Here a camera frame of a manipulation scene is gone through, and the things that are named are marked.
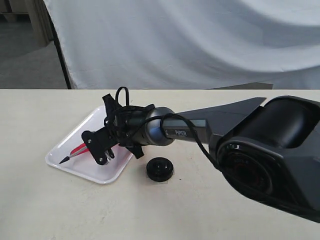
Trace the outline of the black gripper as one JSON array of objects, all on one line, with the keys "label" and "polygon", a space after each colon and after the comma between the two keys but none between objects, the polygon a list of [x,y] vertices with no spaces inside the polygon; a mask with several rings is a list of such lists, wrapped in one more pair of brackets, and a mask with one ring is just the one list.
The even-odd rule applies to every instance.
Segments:
[{"label": "black gripper", "polygon": [[117,146],[119,141],[107,126],[96,131],[85,130],[81,139],[98,165],[108,165],[115,158],[113,147]]}]

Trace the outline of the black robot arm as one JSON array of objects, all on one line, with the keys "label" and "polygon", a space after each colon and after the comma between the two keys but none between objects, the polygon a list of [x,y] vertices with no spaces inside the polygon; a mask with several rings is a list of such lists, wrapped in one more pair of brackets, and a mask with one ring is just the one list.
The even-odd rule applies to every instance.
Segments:
[{"label": "black robot arm", "polygon": [[81,138],[99,165],[114,146],[136,158],[144,146],[195,142],[240,194],[313,221],[320,220],[320,104],[296,96],[249,98],[229,104],[173,112],[168,107],[121,106],[104,98],[99,130]]}]

